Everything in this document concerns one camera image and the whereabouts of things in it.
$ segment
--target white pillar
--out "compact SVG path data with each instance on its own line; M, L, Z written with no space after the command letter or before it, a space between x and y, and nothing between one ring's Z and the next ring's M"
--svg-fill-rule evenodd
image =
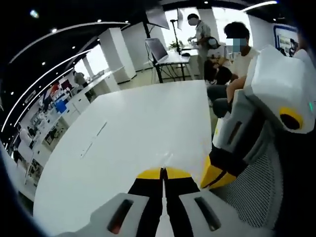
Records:
M89 73L90 78L93 78L94 74L93 74L93 71L92 71L92 69L90 67L90 64L88 62L87 57L83 58L83 64L84 64L85 68L87 68L87 71Z
M110 70L124 67L128 78L132 79L136 72L120 28L107 29L99 35L99 39Z

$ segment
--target dark pants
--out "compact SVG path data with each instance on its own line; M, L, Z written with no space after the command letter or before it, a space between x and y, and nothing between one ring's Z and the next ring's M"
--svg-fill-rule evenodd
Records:
M214 114L219 118L224 117L227 111L230 110L226 87L226 85L211 85L207 89L207 96L213 103Z

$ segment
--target desk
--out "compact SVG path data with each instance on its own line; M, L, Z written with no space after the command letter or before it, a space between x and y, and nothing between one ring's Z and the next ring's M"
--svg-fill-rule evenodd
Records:
M163 67L163 66L168 66L168 65L181 64L182 76L183 76L183 80L185 80L183 66L182 66L184 64L186 66L186 68L188 69L192 80L195 80L196 78L195 78L194 73L191 69L189 61L190 61L190 57L181 56L177 52L168 52L168 56L160 59L156 63L156 66Z
M151 167L180 168L200 182L210 151L204 81L99 96L49 158L39 180L34 218L49 235L77 231L94 210L117 193L128 192L136 176Z

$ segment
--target ceiling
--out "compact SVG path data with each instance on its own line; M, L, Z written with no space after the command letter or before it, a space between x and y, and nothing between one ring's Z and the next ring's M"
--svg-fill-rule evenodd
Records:
M139 10L139 2L142 0L28 0L16 3L8 1L1 14L1 22L5 22L4 30L1 34L1 54L0 54L0 78L3 79L1 85L1 98L4 112L0 112L0 124L3 124L9 111L26 91L41 75L53 68L60 62L76 55L87 42L97 37L107 28L113 25L97 24L57 32L34 44L21 53L12 63L9 63L24 47L35 40L51 33L53 28L62 29L65 27L96 22L125 22L128 20L131 25L142 20ZM235 9L243 9L248 5L253 5L262 1L259 0L209 0L205 4L204 0L162 0L164 9L175 9L177 7L197 6L198 8L211 8L211 6L222 6ZM39 18L30 16L30 11L34 9L39 13ZM283 17L280 6L269 5L264 8L248 11L248 14L255 15L269 22L273 18ZM286 23L283 19L278 19L279 23ZM85 50L93 48L98 41L95 40L88 45ZM47 74L41 79L34 89L37 93L39 87L46 86L58 75L66 70L68 63ZM9 117L1 139L13 135L16 128L9 126L15 123L25 106L23 101L34 90L31 89L25 97L17 104Z

